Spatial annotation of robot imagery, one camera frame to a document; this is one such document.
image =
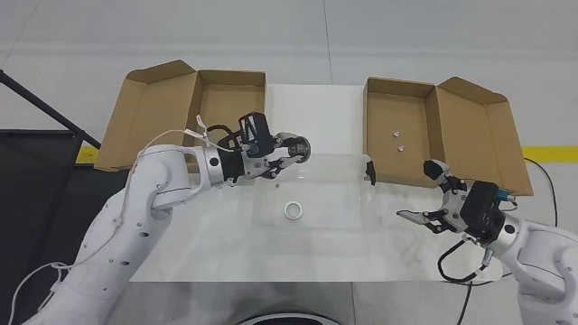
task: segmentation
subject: concrete floor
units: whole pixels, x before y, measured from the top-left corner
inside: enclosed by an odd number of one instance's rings
[[[183,59],[269,83],[363,85],[452,76],[506,95],[523,145],[578,143],[578,0],[0,0],[0,68],[102,139],[128,71]],[[0,127],[59,128],[0,87]],[[575,164],[549,164],[562,228]],[[552,223],[549,189],[518,214]],[[228,324],[306,309],[344,324],[453,324],[443,283],[133,283],[111,324]],[[519,324],[511,278],[473,290],[467,324]]]

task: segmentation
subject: black cable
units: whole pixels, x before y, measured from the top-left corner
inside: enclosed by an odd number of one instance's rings
[[[468,283],[466,286],[468,286],[468,292],[466,293],[466,300],[463,302],[463,307],[461,308],[460,318],[458,319],[457,325],[461,325],[461,322],[463,321],[463,316],[466,314],[466,310],[468,309],[468,302],[470,301],[472,284]]]
[[[524,159],[530,163],[535,164],[536,166],[538,166],[538,168],[544,173],[544,175],[546,176],[546,178],[548,179],[548,183],[550,184],[550,190],[552,191],[552,202],[554,203],[554,226],[558,227],[558,202],[556,201],[556,192],[554,190],[554,183],[552,182],[552,178],[550,177],[550,174],[548,173],[548,171],[545,170],[544,167],[542,167],[542,165],[540,165],[540,163],[534,161],[534,160],[530,160],[529,158],[524,157]],[[502,279],[504,277],[508,277],[512,275],[512,273],[507,273],[502,275]],[[448,283],[452,283],[454,285],[462,285],[462,286],[468,286],[468,293],[466,294],[466,300],[463,303],[463,308],[461,309],[461,314],[460,314],[460,319],[458,320],[458,324],[457,325],[461,325],[461,322],[463,321],[463,316],[466,313],[466,309],[468,307],[468,301],[470,300],[470,295],[471,295],[471,288],[474,286],[484,286],[487,285],[489,283],[495,283],[495,281],[487,281],[485,283],[455,283],[453,281],[448,281]]]
[[[460,242],[458,242],[457,244],[455,244],[454,246],[450,247],[449,250],[447,250],[445,253],[443,253],[443,255],[440,256],[440,258],[437,260],[437,269],[440,272],[440,275],[446,280],[449,281],[450,283],[467,283],[468,281],[473,280],[476,276],[478,276],[478,274],[471,273],[469,275],[467,275],[466,277],[462,277],[461,279],[456,279],[453,277],[450,277],[448,275],[445,274],[445,272],[443,271],[443,267],[442,267],[442,262],[443,260],[450,255],[451,253],[453,253],[455,250],[457,250],[458,248],[460,248],[463,244],[465,244],[466,242],[464,240],[460,240]],[[480,271],[484,271],[484,269],[486,268],[486,265],[482,265],[480,267]]]
[[[212,132],[216,129],[220,129],[222,131],[227,132],[227,137],[225,138],[229,138],[230,141],[233,141],[233,143],[235,144],[234,148],[231,148],[233,151],[235,152],[240,152],[241,151],[241,145],[239,144],[237,137],[235,136],[235,134],[233,133],[233,131],[230,130],[229,127],[227,127],[226,125],[212,125],[210,127],[207,127],[207,132]]]
[[[529,158],[526,158],[526,157],[524,157],[524,159],[526,161],[531,162],[531,163],[535,164],[536,166],[538,166],[538,168],[540,170],[542,170],[542,172],[545,174],[546,178],[548,179],[548,182],[550,183],[550,190],[552,191],[552,201],[554,202],[554,226],[557,228],[558,227],[558,203],[556,202],[556,192],[554,190],[554,183],[552,182],[552,178],[550,177],[548,172],[544,169],[544,167],[542,167],[540,165],[540,163],[538,163],[534,160],[530,160]]]
[[[511,276],[511,275],[512,275],[512,273],[503,274],[502,277],[500,277],[499,280],[503,279],[504,277]],[[485,281],[485,282],[483,282],[483,283],[473,283],[473,284],[471,285],[471,287],[484,286],[484,285],[487,285],[487,284],[489,284],[489,283],[496,283],[496,282],[498,282],[499,280]],[[459,286],[470,286],[468,283],[453,283],[453,282],[451,282],[451,281],[443,281],[443,282],[444,282],[444,283],[451,283],[451,284],[453,284],[453,285],[459,285]]]

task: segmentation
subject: white wire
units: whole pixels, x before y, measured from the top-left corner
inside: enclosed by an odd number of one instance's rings
[[[158,136],[156,136],[155,138],[153,138],[153,139],[151,140],[151,142],[149,142],[149,143],[138,153],[138,155],[136,156],[135,162],[134,162],[133,165],[131,166],[130,171],[129,171],[129,173],[128,173],[128,179],[126,180],[125,197],[123,198],[123,205],[122,205],[121,210],[120,210],[120,216],[119,216],[118,218],[115,218],[115,220],[117,221],[116,227],[115,227],[115,231],[112,233],[112,235],[111,235],[110,238],[107,240],[107,242],[105,242],[104,244],[102,244],[102,246],[100,246],[95,252],[93,252],[92,254],[90,254],[88,257],[86,257],[84,260],[80,261],[79,263],[76,263],[76,264],[74,264],[74,265],[66,265],[66,266],[58,266],[58,267],[57,267],[57,266],[53,266],[54,268],[60,268],[60,269],[63,269],[63,270],[70,270],[70,269],[72,269],[72,268],[74,268],[74,267],[76,267],[76,266],[78,266],[78,265],[82,265],[82,264],[86,263],[88,260],[90,260],[92,257],[94,257],[96,254],[98,254],[98,253],[100,252],[100,250],[102,250],[106,245],[108,245],[108,243],[110,243],[110,241],[113,239],[113,237],[117,234],[117,231],[118,231],[118,229],[120,228],[120,226],[122,225],[123,220],[124,220],[124,218],[125,218],[125,209],[126,209],[126,203],[127,203],[127,199],[128,199],[128,190],[130,189],[130,183],[131,183],[131,180],[132,180],[132,178],[133,178],[133,173],[135,172],[136,163],[137,163],[138,160],[142,157],[143,153],[144,153],[156,140],[158,140],[159,138],[163,137],[164,135],[168,135],[168,134],[170,134],[170,133],[175,133],[175,132],[184,133],[184,134],[186,134],[186,135],[190,135],[191,137],[199,138],[199,139],[201,139],[203,142],[205,142],[206,144],[213,145],[213,146],[219,148],[219,149],[222,150],[222,151],[225,151],[225,152],[234,152],[234,151],[231,150],[231,149],[223,148],[223,147],[221,147],[221,146],[219,146],[219,145],[217,145],[217,144],[214,144],[213,142],[211,142],[211,141],[209,140],[209,138],[207,138],[207,137],[205,137],[205,136],[203,136],[203,135],[199,135],[198,133],[196,133],[196,132],[194,132],[194,131],[192,131],[192,130],[190,130],[190,129],[185,129],[185,130],[182,130],[182,129],[171,129],[171,130],[169,130],[169,131],[162,132],[161,134],[159,134]]]
[[[59,262],[54,262],[54,263],[48,263],[46,265],[42,265],[39,268],[37,268],[36,270],[32,271],[31,273],[27,274],[26,277],[23,278],[23,280],[18,284],[18,287],[16,287],[16,291],[14,291],[14,295],[12,296],[12,307],[10,310],[10,319],[8,320],[8,325],[12,325],[12,321],[14,320],[14,310],[16,309],[16,298],[18,297],[18,293],[20,292],[20,289],[23,287],[23,285],[28,281],[28,279],[30,279],[31,277],[33,277],[34,274],[38,273],[39,271],[41,271],[44,267],[48,267],[48,266],[53,266],[53,265],[64,265],[63,263],[59,263]]]
[[[131,180],[133,179],[133,173],[135,172],[135,167],[136,167],[136,163],[138,162],[138,160],[142,157],[143,153],[148,149],[148,147],[150,147],[154,141],[158,140],[159,138],[163,137],[164,135],[168,135],[169,133],[175,133],[175,132],[179,132],[179,133],[184,133],[186,135],[190,135],[191,137],[194,138],[198,138],[201,139],[201,141],[203,141],[205,144],[207,145],[213,145],[217,148],[219,148],[221,151],[225,151],[225,152],[234,152],[234,150],[228,149],[228,148],[223,148],[217,144],[214,144],[213,142],[211,142],[209,140],[209,138],[207,136],[204,135],[199,135],[198,133],[190,130],[190,129],[171,129],[169,131],[163,132],[161,134],[159,134],[158,136],[156,136],[155,138],[153,138],[151,140],[151,142],[149,142],[136,156],[135,162],[133,163],[133,165],[130,168],[130,172],[128,173],[128,179],[126,180],[126,186],[125,186],[125,195],[123,197],[123,205],[121,207],[120,210],[120,216],[118,218],[115,218],[116,221],[116,226],[115,226],[115,230],[113,231],[112,235],[110,236],[110,238],[104,243],[102,244],[95,252],[93,252],[92,254],[90,254],[88,257],[86,257],[84,260],[77,262],[75,264],[72,265],[66,265],[64,263],[60,263],[60,262],[54,262],[54,263],[48,263],[46,265],[42,265],[40,267],[38,267],[36,270],[32,271],[31,273],[27,274],[26,277],[24,277],[24,279],[20,282],[20,284],[18,285],[18,287],[16,288],[16,291],[14,292],[14,296],[12,297],[12,309],[10,311],[10,320],[8,321],[8,325],[12,325],[12,321],[14,319],[14,310],[16,307],[16,298],[18,296],[18,292],[20,292],[20,289],[22,288],[22,286],[26,283],[26,281],[28,281],[28,279],[30,279],[34,274],[36,274],[37,272],[39,272],[40,270],[42,270],[45,267],[52,267],[58,270],[59,272],[59,278],[57,280],[57,283],[59,283],[61,281],[61,270],[71,270],[76,266],[85,264],[88,260],[90,260],[91,258],[93,258],[94,256],[96,256],[103,248],[105,248],[105,246],[107,246],[110,241],[113,239],[113,237],[117,234],[118,229],[120,228],[120,225],[123,223],[124,217],[125,217],[125,209],[126,209],[126,203],[127,203],[127,199],[128,199],[128,190],[130,188],[130,183]],[[48,297],[46,299],[44,299],[44,301],[42,302],[39,310],[41,310],[46,303],[51,299],[51,297],[53,296],[53,292],[49,293]]]

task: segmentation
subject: black stand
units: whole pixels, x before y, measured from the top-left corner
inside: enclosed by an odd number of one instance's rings
[[[80,127],[73,124],[67,117],[61,115],[56,109],[50,107],[46,102],[36,97],[30,90],[24,88],[20,83],[10,78],[3,70],[0,70],[0,83],[4,83],[11,90],[16,92],[20,97],[26,99],[28,102],[35,105],[42,112],[46,113],[48,116],[54,118],[58,123],[67,127],[75,135],[82,138],[82,140],[88,142],[90,145],[97,149],[100,149],[100,142],[94,139],[91,135],[84,132]]]

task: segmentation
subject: cardboard box flap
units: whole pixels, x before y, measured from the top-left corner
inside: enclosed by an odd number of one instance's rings
[[[413,82],[409,80],[397,80],[387,78],[369,77],[367,88],[369,92],[386,93],[398,96],[425,98],[434,88],[433,84]]]
[[[154,66],[146,70],[133,70],[126,76],[126,79],[141,83],[151,84],[175,77],[192,74],[196,70],[182,60],[174,60],[168,63]]]
[[[120,161],[126,144],[126,129],[135,121],[140,98],[143,94],[143,87],[146,84],[125,79],[117,103],[110,121],[107,132],[102,141],[101,150],[98,152],[95,168],[105,171],[115,171],[116,163]],[[102,149],[114,148],[115,151],[103,151]]]
[[[509,103],[486,106],[486,112],[501,174],[501,186],[513,190],[518,196],[532,196],[532,183]]]
[[[444,83],[440,84],[438,88],[442,88],[474,102],[481,103],[482,105],[508,102],[506,97],[501,94],[494,93],[491,90],[482,88],[477,84],[473,84],[459,77],[452,77],[446,80]]]
[[[199,70],[205,84],[265,86],[265,73],[249,70]]]

